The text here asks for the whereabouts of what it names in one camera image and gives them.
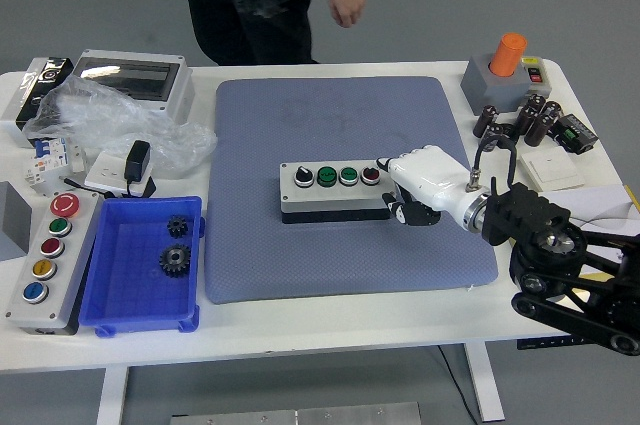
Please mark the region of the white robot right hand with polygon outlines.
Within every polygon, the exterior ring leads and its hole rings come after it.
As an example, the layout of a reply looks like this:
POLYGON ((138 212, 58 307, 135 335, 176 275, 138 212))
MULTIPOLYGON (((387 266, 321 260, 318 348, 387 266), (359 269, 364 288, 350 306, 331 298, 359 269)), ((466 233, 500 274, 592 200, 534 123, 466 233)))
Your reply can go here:
POLYGON ((394 192, 382 198, 400 223, 427 226, 446 212, 463 229, 481 231, 489 190, 479 184, 478 171, 467 170, 433 145, 397 158, 379 158, 376 164, 396 185, 394 192))

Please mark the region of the person's left hand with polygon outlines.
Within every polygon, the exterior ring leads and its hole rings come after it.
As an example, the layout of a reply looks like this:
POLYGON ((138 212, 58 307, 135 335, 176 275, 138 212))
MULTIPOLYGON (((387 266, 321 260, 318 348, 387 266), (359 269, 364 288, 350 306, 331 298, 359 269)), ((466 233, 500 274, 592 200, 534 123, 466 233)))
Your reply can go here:
POLYGON ((328 5, 335 23, 350 28, 361 19, 366 0, 328 0, 328 5))

